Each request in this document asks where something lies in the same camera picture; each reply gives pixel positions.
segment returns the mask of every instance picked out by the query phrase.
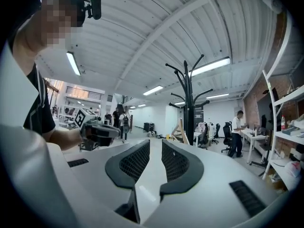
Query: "black vent grille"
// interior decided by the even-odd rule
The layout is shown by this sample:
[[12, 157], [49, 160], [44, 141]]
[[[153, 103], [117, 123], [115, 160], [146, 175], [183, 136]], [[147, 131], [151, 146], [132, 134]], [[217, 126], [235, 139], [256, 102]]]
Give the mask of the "black vent grille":
[[135, 182], [140, 178], [150, 159], [150, 142], [119, 162], [119, 168], [132, 177]]
[[182, 176], [189, 168], [189, 160], [166, 144], [162, 144], [161, 161], [166, 169], [167, 181]]
[[235, 181], [229, 183], [229, 185], [251, 217], [265, 209], [265, 204], [258, 199], [243, 181]]
[[68, 165], [69, 165], [69, 167], [74, 167], [74, 166], [82, 165], [82, 164], [85, 164], [88, 162], [89, 161], [87, 159], [79, 159], [79, 160], [75, 160], [75, 161], [69, 161]]

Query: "dark pants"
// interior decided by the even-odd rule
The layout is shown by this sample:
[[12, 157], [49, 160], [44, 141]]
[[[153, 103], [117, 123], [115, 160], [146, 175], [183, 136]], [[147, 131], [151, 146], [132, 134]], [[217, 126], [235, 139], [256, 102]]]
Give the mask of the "dark pants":
[[119, 121], [114, 120], [114, 125], [113, 126], [119, 128]]
[[243, 143], [242, 143], [241, 135], [239, 135], [238, 133], [232, 133], [232, 147], [228, 156], [233, 157], [234, 153], [237, 150], [237, 157], [239, 157], [242, 152], [242, 147], [243, 147]]
[[[120, 138], [123, 139], [124, 127], [120, 126]], [[124, 134], [124, 140], [127, 140], [127, 133]]]

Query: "floor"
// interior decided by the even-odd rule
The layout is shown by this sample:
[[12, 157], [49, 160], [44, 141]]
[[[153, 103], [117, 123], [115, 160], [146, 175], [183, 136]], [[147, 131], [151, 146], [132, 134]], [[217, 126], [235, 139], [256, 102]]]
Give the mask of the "floor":
[[[140, 128], [134, 128], [132, 133], [128, 134], [127, 142], [132, 143], [132, 141], [149, 139], [147, 137], [147, 133], [144, 133]], [[160, 186], [167, 182], [165, 167], [162, 163], [162, 140], [156, 138], [150, 138], [150, 161], [143, 171], [140, 179], [137, 181], [136, 188], [136, 197], [138, 210], [140, 213], [141, 224], [145, 222], [145, 220], [156, 210], [158, 204], [160, 203], [159, 189]], [[208, 147], [209, 151], [217, 152], [220, 154], [227, 155], [227, 151], [221, 153], [222, 149], [225, 149], [225, 145], [223, 144], [223, 139], [218, 139], [219, 143], [213, 143], [210, 147]], [[104, 148], [113, 148], [115, 146], [123, 144], [120, 138], [115, 139], [111, 146], [106, 147], [98, 147], [98, 149]], [[78, 152], [79, 147], [76, 146], [67, 151], [64, 151], [64, 154], [68, 154], [71, 152]], [[256, 175], [259, 175], [264, 171], [264, 168], [258, 167], [255, 165], [249, 165], [246, 163], [246, 159], [248, 156], [249, 144], [245, 143], [243, 146], [243, 157], [235, 158], [234, 160], [240, 163], [242, 166], [250, 170]], [[257, 153], [257, 151], [252, 151], [251, 160], [259, 162], [261, 160], [261, 156]]]

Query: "box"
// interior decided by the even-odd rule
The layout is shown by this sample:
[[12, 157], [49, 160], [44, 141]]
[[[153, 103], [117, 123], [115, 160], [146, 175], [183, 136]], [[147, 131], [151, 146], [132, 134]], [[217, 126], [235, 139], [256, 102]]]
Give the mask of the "box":
[[269, 176], [272, 174], [275, 174], [275, 173], [276, 173], [276, 171], [274, 169], [269, 169], [268, 174], [266, 175], [266, 178], [265, 178], [266, 184], [275, 190], [279, 190], [279, 189], [287, 190], [287, 187], [285, 186], [282, 179], [279, 179], [276, 182], [271, 181], [271, 178]]

